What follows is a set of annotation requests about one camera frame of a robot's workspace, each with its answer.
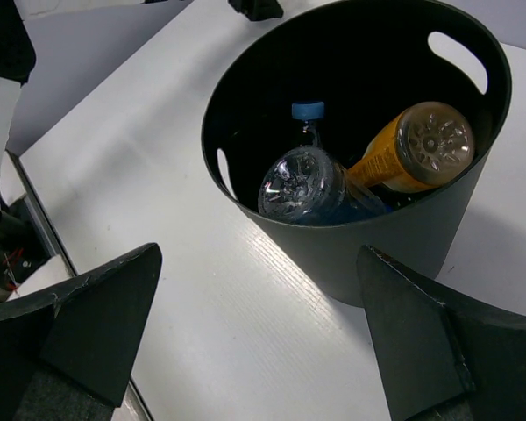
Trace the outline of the clear water bottle colourful label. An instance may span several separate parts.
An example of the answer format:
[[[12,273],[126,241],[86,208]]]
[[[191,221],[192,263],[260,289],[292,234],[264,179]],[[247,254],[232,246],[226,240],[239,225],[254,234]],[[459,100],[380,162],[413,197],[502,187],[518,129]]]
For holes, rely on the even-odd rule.
[[[325,115],[323,101],[296,102],[291,105],[294,138],[298,146],[321,146],[320,124]]]

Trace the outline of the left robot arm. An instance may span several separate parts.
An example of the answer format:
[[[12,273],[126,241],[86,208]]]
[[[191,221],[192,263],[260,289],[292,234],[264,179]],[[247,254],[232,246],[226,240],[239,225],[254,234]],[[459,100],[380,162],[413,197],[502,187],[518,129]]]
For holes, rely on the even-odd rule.
[[[0,1],[0,178],[10,138],[11,121],[31,72],[36,53],[25,28],[28,19],[107,7],[139,5],[139,1]],[[31,241],[31,231],[19,218],[0,209],[0,249]]]

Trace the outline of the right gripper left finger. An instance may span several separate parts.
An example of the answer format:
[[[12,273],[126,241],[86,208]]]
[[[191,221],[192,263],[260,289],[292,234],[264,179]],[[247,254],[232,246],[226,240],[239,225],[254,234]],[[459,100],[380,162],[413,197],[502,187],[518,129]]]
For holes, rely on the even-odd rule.
[[[109,420],[121,406],[160,279],[147,243],[0,303],[0,420]]]

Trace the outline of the clear bottle blue cap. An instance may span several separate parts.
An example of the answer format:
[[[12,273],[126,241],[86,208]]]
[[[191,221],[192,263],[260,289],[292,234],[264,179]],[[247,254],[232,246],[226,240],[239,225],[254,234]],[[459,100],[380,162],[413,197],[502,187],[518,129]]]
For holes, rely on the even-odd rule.
[[[294,225],[341,225],[389,208],[323,149],[300,146],[280,157],[259,189],[259,214]]]

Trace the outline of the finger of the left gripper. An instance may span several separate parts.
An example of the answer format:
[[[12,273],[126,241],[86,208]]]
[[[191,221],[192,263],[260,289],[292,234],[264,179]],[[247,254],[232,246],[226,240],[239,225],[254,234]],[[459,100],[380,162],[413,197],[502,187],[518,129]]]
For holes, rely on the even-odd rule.
[[[277,0],[228,0],[228,4],[252,22],[282,18],[284,14]]]

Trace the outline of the orange juice bottle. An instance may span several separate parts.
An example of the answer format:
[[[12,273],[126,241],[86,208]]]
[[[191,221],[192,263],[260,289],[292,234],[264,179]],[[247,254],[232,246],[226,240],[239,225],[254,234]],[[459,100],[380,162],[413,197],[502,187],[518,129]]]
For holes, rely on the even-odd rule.
[[[415,104],[369,143],[348,172],[366,187],[419,193],[453,181],[472,163],[475,140],[466,118],[446,103]]]

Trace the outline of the black round bin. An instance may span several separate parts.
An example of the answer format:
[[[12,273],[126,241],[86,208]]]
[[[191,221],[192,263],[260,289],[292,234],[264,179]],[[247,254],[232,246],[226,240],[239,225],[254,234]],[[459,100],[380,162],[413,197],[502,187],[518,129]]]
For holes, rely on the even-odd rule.
[[[361,303],[363,245],[416,272],[440,272],[512,97],[506,54],[494,35],[438,1],[338,1],[275,27],[226,70],[202,125],[214,183],[326,295]],[[397,114],[447,103],[473,128],[476,154],[457,180],[387,215],[342,225],[283,224],[258,213],[265,172],[289,147],[296,101],[325,104],[323,145],[346,166]]]

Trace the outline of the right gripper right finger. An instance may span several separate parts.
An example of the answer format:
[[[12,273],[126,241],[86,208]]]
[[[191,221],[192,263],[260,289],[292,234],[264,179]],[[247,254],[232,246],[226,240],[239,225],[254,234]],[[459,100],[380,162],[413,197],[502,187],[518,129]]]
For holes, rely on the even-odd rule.
[[[526,316],[370,246],[357,270],[393,420],[526,420]]]

